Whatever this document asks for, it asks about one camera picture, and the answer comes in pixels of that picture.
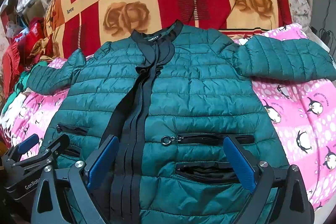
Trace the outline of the red clothes pile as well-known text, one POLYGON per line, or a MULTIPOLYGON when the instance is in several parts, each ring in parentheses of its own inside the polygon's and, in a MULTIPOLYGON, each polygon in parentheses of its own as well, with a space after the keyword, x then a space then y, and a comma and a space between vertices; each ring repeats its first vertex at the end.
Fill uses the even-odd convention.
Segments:
POLYGON ((43 18, 34 18, 28 33, 17 35, 9 45, 2 59, 3 95, 7 99, 14 90, 19 76, 24 69, 42 59, 56 56, 56 50, 50 38, 45 35, 43 18))

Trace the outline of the green cloth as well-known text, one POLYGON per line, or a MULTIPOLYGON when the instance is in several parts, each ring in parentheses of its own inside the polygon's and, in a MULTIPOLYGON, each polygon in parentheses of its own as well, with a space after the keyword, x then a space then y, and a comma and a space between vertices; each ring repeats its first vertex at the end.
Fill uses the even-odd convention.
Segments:
POLYGON ((23 71, 21 73, 21 75, 19 76, 19 80, 17 81, 17 83, 14 85, 14 89, 13 92, 9 95, 9 98, 7 99, 2 112, 1 112, 1 116, 4 116, 5 113, 7 112, 9 105, 11 103, 13 103, 13 101, 15 100, 15 98, 21 93, 24 92, 27 88, 27 81, 30 77, 30 74, 33 72, 34 69, 36 69, 37 67, 47 67, 48 66, 48 62, 46 61, 40 61, 38 62, 36 65, 34 65, 30 71, 23 71))

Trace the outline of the teal quilted puffer jacket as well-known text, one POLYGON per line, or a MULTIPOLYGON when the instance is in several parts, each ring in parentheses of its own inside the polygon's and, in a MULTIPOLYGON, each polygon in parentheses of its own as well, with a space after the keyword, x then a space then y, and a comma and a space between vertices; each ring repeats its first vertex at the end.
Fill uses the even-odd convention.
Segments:
POLYGON ((33 69, 27 84, 43 95, 68 88, 41 145, 68 135, 59 168, 87 159, 110 134, 119 139, 93 193, 108 223, 232 223, 248 193, 226 167, 223 138, 237 137, 272 167, 288 165, 253 77, 335 80, 335 68, 307 39, 256 35, 241 46, 176 21, 107 42, 90 59, 77 50, 60 69, 33 69))

